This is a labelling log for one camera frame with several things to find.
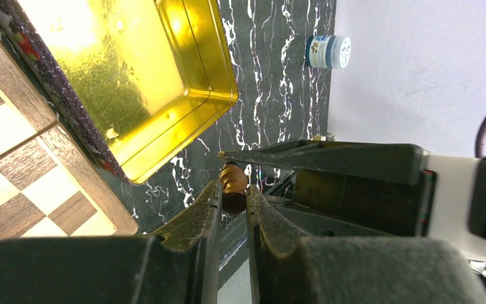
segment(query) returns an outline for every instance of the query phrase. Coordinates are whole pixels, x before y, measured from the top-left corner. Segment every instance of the white surface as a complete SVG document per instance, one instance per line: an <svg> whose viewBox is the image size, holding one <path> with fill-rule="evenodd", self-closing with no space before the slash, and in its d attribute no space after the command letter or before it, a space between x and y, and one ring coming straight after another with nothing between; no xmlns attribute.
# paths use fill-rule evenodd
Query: white surface
<svg viewBox="0 0 486 304"><path fill-rule="evenodd" d="M437 172L428 237L451 243L466 258L486 261L486 241L468 231L468 217L478 158L430 155L428 170Z"/></svg>
<svg viewBox="0 0 486 304"><path fill-rule="evenodd" d="M250 304L251 298L251 273L249 260L247 259L236 270L232 277L221 287L217 294L219 304Z"/></svg>
<svg viewBox="0 0 486 304"><path fill-rule="evenodd" d="M332 70L337 140L474 154L486 114L486 1L338 0L335 35L352 42L348 66Z"/></svg>

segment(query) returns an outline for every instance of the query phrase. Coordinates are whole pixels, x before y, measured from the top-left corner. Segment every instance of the black marble surface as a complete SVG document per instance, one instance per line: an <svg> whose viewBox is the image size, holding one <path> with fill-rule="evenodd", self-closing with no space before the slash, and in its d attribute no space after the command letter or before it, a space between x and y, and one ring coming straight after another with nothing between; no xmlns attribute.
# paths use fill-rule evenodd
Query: black marble surface
<svg viewBox="0 0 486 304"><path fill-rule="evenodd" d="M192 204L209 180L218 178L223 164L219 150L254 149L327 130L330 71L306 67L304 48L311 35L333 34L335 1L220 0L218 5L238 103L143 185L124 184L99 170L139 223L139 233L169 221ZM0 40L55 109L1 31ZM245 172L263 189L281 174L250 165ZM223 215L224 226L232 220Z"/></svg>

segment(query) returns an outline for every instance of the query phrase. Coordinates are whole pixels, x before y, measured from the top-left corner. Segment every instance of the gold tray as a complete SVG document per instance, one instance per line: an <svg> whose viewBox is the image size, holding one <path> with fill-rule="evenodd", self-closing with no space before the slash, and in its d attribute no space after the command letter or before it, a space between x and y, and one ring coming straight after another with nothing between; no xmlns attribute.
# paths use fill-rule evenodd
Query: gold tray
<svg viewBox="0 0 486 304"><path fill-rule="evenodd" d="M237 102L215 0L15 1L135 184Z"/></svg>

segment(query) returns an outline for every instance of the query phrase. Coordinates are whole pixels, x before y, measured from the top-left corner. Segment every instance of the chessboard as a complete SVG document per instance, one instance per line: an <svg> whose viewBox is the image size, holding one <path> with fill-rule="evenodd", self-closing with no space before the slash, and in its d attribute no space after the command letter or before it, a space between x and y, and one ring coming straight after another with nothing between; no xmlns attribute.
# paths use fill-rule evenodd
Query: chessboard
<svg viewBox="0 0 486 304"><path fill-rule="evenodd" d="M137 223L0 48L0 239L136 231Z"/></svg>

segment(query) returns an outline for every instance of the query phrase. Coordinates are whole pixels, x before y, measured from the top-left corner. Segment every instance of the metal tin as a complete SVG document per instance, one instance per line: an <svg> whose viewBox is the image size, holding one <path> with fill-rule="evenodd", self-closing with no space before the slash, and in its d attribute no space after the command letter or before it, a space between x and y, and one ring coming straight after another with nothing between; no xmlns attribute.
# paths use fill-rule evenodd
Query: metal tin
<svg viewBox="0 0 486 304"><path fill-rule="evenodd" d="M125 181L145 182L237 102L213 0L0 0L0 24Z"/></svg>

